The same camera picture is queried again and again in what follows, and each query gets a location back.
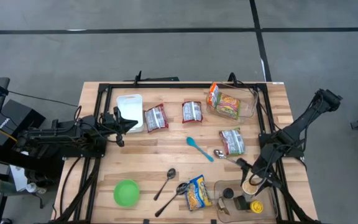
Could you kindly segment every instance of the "clear plastic tray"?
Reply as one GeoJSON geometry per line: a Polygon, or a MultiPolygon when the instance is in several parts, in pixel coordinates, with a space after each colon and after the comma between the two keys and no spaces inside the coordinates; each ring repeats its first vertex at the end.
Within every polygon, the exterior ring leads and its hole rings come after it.
{"type": "Polygon", "coordinates": [[[239,113],[236,119],[231,116],[219,113],[216,108],[207,104],[206,110],[209,113],[230,119],[232,121],[236,121],[238,123],[244,123],[247,118],[253,117],[255,114],[255,107],[259,99],[258,93],[255,90],[251,90],[250,88],[236,88],[222,82],[216,82],[216,84],[219,86],[225,86],[225,88],[219,87],[220,93],[224,93],[240,101],[239,113]]]}
{"type": "Polygon", "coordinates": [[[218,218],[223,223],[229,222],[241,222],[241,221],[252,221],[252,220],[275,220],[277,212],[277,203],[274,199],[273,189],[267,187],[263,189],[257,196],[253,196],[252,200],[258,200],[263,203],[264,209],[262,213],[253,213],[246,210],[238,210],[234,204],[234,197],[243,195],[242,188],[240,186],[241,180],[220,180],[215,183],[214,186],[214,199],[213,203],[218,213],[218,218]],[[231,188],[234,191],[234,197],[232,199],[226,199],[223,197],[223,190],[231,188]],[[217,204],[218,199],[222,197],[223,202],[229,211],[230,215],[220,211],[217,204]]]}

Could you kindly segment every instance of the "yellow snack bag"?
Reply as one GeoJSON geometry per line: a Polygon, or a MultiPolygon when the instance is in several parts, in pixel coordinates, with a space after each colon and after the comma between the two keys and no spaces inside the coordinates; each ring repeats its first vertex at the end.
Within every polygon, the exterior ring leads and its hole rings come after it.
{"type": "Polygon", "coordinates": [[[212,206],[212,201],[208,196],[203,175],[189,181],[186,191],[186,201],[190,211],[212,206]]]}

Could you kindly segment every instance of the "wooden tabletop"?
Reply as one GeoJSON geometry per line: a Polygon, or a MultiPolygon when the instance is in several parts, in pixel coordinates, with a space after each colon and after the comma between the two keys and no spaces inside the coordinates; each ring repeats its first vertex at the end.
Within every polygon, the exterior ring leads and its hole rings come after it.
{"type": "MultiPolygon", "coordinates": [[[[81,116],[93,114],[99,84],[99,82],[84,83],[80,98],[81,116]]],[[[267,83],[267,86],[274,121],[279,127],[283,128],[293,122],[285,85],[282,83],[267,83]]],[[[236,98],[250,97],[250,95],[240,96],[238,90],[225,90],[225,93],[236,98]]],[[[257,113],[255,112],[253,117],[240,125],[225,118],[209,114],[206,111],[205,103],[208,89],[202,88],[116,88],[112,91],[111,109],[116,106],[118,96],[131,94],[142,95],[144,110],[163,103],[169,122],[169,129],[148,133],[146,124],[144,124],[145,129],[141,133],[130,133],[124,136],[125,147],[118,147],[114,143],[108,143],[106,155],[101,159],[91,222],[142,223],[143,219],[146,218],[151,223],[211,223],[211,219],[216,219],[220,223],[215,207],[214,183],[219,180],[241,179],[241,170],[235,164],[224,159],[215,159],[214,162],[210,162],[197,149],[187,146],[186,137],[195,139],[202,149],[209,155],[214,156],[214,149],[223,149],[223,143],[218,131],[240,127],[246,144],[246,153],[241,157],[248,163],[253,164],[260,153],[258,141],[260,128],[257,113]],[[202,123],[182,124],[181,104],[185,101],[202,102],[204,117],[202,123]],[[165,182],[167,171],[170,168],[176,169],[176,177],[168,181],[158,200],[154,201],[153,197],[165,182]],[[154,213],[174,195],[179,183],[189,181],[201,174],[204,175],[209,196],[213,199],[214,205],[212,207],[189,212],[185,197],[178,196],[159,218],[154,217],[154,213]],[[132,208],[120,207],[113,198],[114,187],[123,179],[136,181],[140,188],[140,199],[132,208]]],[[[263,97],[260,98],[262,105],[264,105],[263,97]]],[[[58,211],[63,181],[74,161],[75,158],[68,159],[63,168],[62,179],[55,201],[58,211]]],[[[68,178],[63,198],[64,208],[67,208],[78,191],[83,161],[84,159],[81,159],[77,163],[68,178]]],[[[306,214],[317,219],[305,168],[294,159],[285,158],[283,163],[291,194],[306,214]]],[[[81,209],[82,219],[85,218],[87,203],[88,194],[84,197],[81,209]]],[[[281,197],[280,205],[282,210],[285,210],[281,197]]],[[[287,216],[284,212],[282,213],[283,219],[285,219],[287,216]]],[[[264,220],[263,223],[275,223],[275,220],[264,220]]]]}

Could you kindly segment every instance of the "spoon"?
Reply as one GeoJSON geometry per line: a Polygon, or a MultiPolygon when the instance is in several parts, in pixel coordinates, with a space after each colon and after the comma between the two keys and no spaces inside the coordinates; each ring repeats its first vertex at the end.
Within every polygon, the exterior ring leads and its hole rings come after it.
{"type": "Polygon", "coordinates": [[[154,196],[154,200],[158,199],[162,189],[165,187],[165,184],[167,184],[168,180],[174,178],[176,174],[177,174],[177,172],[176,172],[176,170],[174,168],[168,170],[168,172],[167,172],[167,180],[165,181],[164,185],[162,185],[160,191],[154,196]]]}
{"type": "Polygon", "coordinates": [[[187,142],[187,145],[193,146],[193,147],[195,147],[196,149],[198,149],[202,154],[204,154],[205,157],[208,158],[209,161],[211,161],[211,162],[214,161],[214,158],[212,158],[210,155],[208,155],[208,154],[207,154],[206,152],[204,152],[200,147],[197,146],[196,141],[194,141],[193,138],[187,137],[186,142],[187,142]]]}
{"type": "Polygon", "coordinates": [[[228,161],[237,164],[235,161],[233,161],[233,160],[231,160],[231,159],[228,159],[228,158],[226,157],[226,155],[225,155],[222,151],[220,151],[219,149],[215,149],[215,150],[214,150],[214,155],[215,155],[216,157],[218,157],[219,159],[227,159],[228,161]]]}
{"type": "Polygon", "coordinates": [[[164,211],[164,209],[169,205],[169,203],[171,203],[171,201],[173,199],[175,199],[176,196],[183,195],[186,192],[186,190],[187,190],[187,183],[179,184],[179,186],[177,187],[177,193],[175,194],[175,196],[173,196],[171,198],[171,200],[168,203],[166,203],[160,210],[158,210],[154,215],[156,217],[159,217],[161,215],[161,213],[164,211]]]}

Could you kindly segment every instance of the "black spoon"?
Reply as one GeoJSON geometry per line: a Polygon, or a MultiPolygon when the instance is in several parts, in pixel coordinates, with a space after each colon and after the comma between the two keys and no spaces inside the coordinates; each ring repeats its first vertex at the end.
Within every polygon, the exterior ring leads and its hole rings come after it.
{"type": "Polygon", "coordinates": [[[154,215],[156,217],[159,217],[162,213],[162,211],[164,211],[164,209],[169,205],[169,203],[171,203],[171,201],[178,195],[183,195],[187,190],[187,183],[181,183],[179,184],[179,186],[177,187],[177,193],[175,194],[175,196],[173,196],[173,198],[171,198],[171,200],[166,203],[160,210],[158,210],[154,215]]]}
{"type": "Polygon", "coordinates": [[[160,189],[160,191],[154,196],[154,200],[158,199],[162,189],[165,187],[165,184],[167,184],[168,180],[174,178],[176,174],[177,174],[177,171],[174,168],[168,170],[167,180],[165,181],[164,185],[162,185],[162,188],[160,189]]]}

